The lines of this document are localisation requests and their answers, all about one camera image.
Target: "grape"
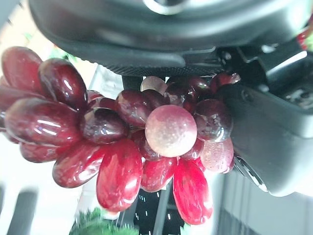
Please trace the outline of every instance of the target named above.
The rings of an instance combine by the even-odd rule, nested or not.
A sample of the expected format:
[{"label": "grape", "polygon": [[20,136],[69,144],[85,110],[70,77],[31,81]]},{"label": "grape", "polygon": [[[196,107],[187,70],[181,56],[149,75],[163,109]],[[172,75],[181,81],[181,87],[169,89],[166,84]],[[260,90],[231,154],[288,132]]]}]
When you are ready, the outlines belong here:
[{"label": "grape", "polygon": [[64,147],[51,147],[20,142],[20,152],[22,156],[32,163],[45,163],[57,160],[70,148],[70,145]]},{"label": "grape", "polygon": [[16,143],[16,144],[20,143],[19,140],[17,140],[16,138],[10,136],[7,132],[4,132],[3,135],[12,143]]},{"label": "grape", "polygon": [[145,91],[145,90],[155,90],[157,92],[159,92],[161,95],[164,94],[165,90],[167,88],[167,85],[165,84],[165,82],[156,76],[148,76],[146,77],[140,86],[140,90],[141,91]]},{"label": "grape", "polygon": [[139,130],[132,134],[131,140],[138,146],[140,154],[149,161],[159,161],[163,156],[159,155],[149,146],[145,130]]},{"label": "grape", "polygon": [[192,161],[180,160],[173,179],[173,194],[182,219],[203,224],[213,213],[213,202],[203,172]]},{"label": "grape", "polygon": [[205,141],[203,151],[200,154],[204,167],[216,173],[223,173],[231,166],[234,157],[234,149],[231,139],[223,142]]},{"label": "grape", "polygon": [[63,103],[27,98],[5,114],[5,127],[14,138],[47,146],[70,145],[81,139],[77,113]]},{"label": "grape", "polygon": [[212,93],[216,93],[217,90],[226,84],[234,84],[240,81],[240,76],[236,73],[228,74],[226,72],[219,73],[212,78],[210,82],[210,88]]},{"label": "grape", "polygon": [[195,120],[183,108],[163,105],[152,111],[146,124],[149,146],[165,157],[176,157],[188,152],[197,139]]},{"label": "grape", "polygon": [[98,98],[98,97],[103,97],[103,95],[101,95],[99,92],[94,91],[94,90],[87,90],[87,97],[88,97],[88,104]]},{"label": "grape", "polygon": [[112,212],[129,208],[139,192],[142,173],[141,154],[135,143],[129,139],[113,143],[97,178],[99,204]]},{"label": "grape", "polygon": [[148,98],[139,91],[122,91],[116,101],[117,113],[130,125],[145,127],[152,106]]},{"label": "grape", "polygon": [[1,76],[0,77],[0,85],[1,86],[9,86],[8,82],[6,81],[5,77],[4,76]]},{"label": "grape", "polygon": [[109,145],[97,146],[82,141],[62,154],[52,170],[54,181],[64,188],[75,188],[89,181],[99,172]]},{"label": "grape", "polygon": [[107,108],[107,109],[116,110],[115,100],[106,98],[106,97],[95,98],[88,104],[88,109],[92,109],[92,108]]},{"label": "grape", "polygon": [[150,101],[152,109],[165,105],[164,97],[155,90],[144,90],[142,92]]},{"label": "grape", "polygon": [[39,78],[40,57],[25,47],[10,47],[2,54],[2,70],[11,87],[44,94]]},{"label": "grape", "polygon": [[199,139],[220,142],[230,137],[233,121],[222,102],[216,99],[206,99],[199,102],[194,118]]},{"label": "grape", "polygon": [[172,83],[164,93],[165,102],[183,107],[193,113],[196,106],[196,91],[187,85]]},{"label": "grape", "polygon": [[126,138],[128,130],[128,124],[111,109],[91,109],[81,121],[83,136],[98,144],[111,143]]},{"label": "grape", "polygon": [[184,160],[194,160],[200,157],[200,153],[203,150],[204,142],[197,138],[194,146],[185,154],[181,155],[180,158]]},{"label": "grape", "polygon": [[87,109],[87,89],[75,67],[68,61],[52,58],[38,69],[41,85],[55,101],[84,112]]},{"label": "grape", "polygon": [[141,188],[146,192],[157,192],[174,176],[178,162],[176,158],[162,158],[158,162],[145,161]]}]

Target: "red grape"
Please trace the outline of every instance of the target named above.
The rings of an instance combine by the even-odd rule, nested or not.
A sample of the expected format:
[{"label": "red grape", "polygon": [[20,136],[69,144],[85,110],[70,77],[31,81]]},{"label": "red grape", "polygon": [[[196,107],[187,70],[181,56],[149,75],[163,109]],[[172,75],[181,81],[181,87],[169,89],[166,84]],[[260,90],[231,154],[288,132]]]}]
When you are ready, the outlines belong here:
[{"label": "red grape", "polygon": [[148,98],[139,91],[122,91],[115,106],[118,114],[130,125],[145,127],[152,106]]},{"label": "red grape", "polygon": [[107,108],[116,111],[115,100],[106,97],[95,98],[88,104],[88,109],[92,108]]},{"label": "red grape", "polygon": [[159,92],[155,90],[144,90],[142,93],[148,98],[153,109],[165,105],[164,97]]},{"label": "red grape", "polygon": [[149,146],[146,136],[145,136],[145,130],[139,130],[132,134],[131,140],[134,141],[134,143],[139,148],[140,154],[149,161],[159,161],[163,156],[159,155],[155,151],[152,150],[152,148]]},{"label": "red grape", "polygon": [[53,166],[54,181],[64,188],[75,188],[89,181],[99,172],[109,145],[97,146],[82,141],[62,154]]},{"label": "red grape", "polygon": [[92,100],[98,98],[98,97],[103,97],[99,92],[94,91],[94,90],[87,90],[87,97],[88,97],[88,103],[90,103]]},{"label": "red grape", "polygon": [[112,212],[129,208],[139,192],[142,173],[141,154],[135,143],[129,139],[113,143],[97,178],[99,204]]},{"label": "red grape", "polygon": [[67,104],[77,111],[87,109],[87,89],[75,67],[67,60],[52,58],[38,69],[41,85],[55,101]]},{"label": "red grape", "polygon": [[2,70],[11,87],[44,94],[39,78],[40,57],[25,47],[10,47],[2,54]]},{"label": "red grape", "polygon": [[20,142],[20,152],[22,156],[32,163],[45,163],[57,160],[71,146],[51,147]]},{"label": "red grape", "polygon": [[128,124],[111,109],[91,109],[81,121],[83,136],[98,144],[111,143],[126,138],[128,130]]},{"label": "red grape", "polygon": [[173,194],[182,219],[192,225],[205,223],[213,202],[203,172],[192,161],[180,160],[174,174]]},{"label": "red grape", "polygon": [[21,99],[5,114],[7,132],[25,143],[70,145],[81,139],[77,113],[63,103]]},{"label": "red grape", "polygon": [[197,139],[197,126],[189,112],[176,105],[163,105],[152,111],[146,124],[149,146],[165,157],[188,152]]},{"label": "red grape", "polygon": [[191,87],[179,83],[172,83],[164,93],[165,102],[183,107],[193,113],[196,106],[196,91]]},{"label": "red grape", "polygon": [[176,158],[162,158],[158,162],[145,161],[141,188],[146,192],[157,192],[166,186],[177,168]]},{"label": "red grape", "polygon": [[240,76],[236,73],[228,74],[226,72],[219,73],[212,78],[210,82],[211,91],[215,94],[217,90],[226,84],[234,84],[240,81]]},{"label": "red grape", "polygon": [[220,142],[230,137],[233,122],[229,111],[221,101],[206,99],[199,102],[194,118],[199,139]]},{"label": "red grape", "polygon": [[140,90],[141,91],[145,91],[145,90],[155,90],[158,93],[160,93],[161,95],[164,94],[165,90],[167,88],[167,85],[165,84],[165,82],[156,76],[148,76],[146,77],[140,86]]},{"label": "red grape", "polygon": [[3,135],[12,143],[16,143],[16,144],[20,143],[19,140],[17,140],[16,138],[10,136],[7,132],[4,132]]},{"label": "red grape", "polygon": [[197,138],[194,146],[185,154],[181,155],[180,158],[184,160],[194,160],[200,157],[200,153],[203,150],[204,142]]},{"label": "red grape", "polygon": [[227,171],[234,157],[234,149],[231,139],[223,142],[205,141],[203,151],[200,154],[204,167],[216,173]]}]

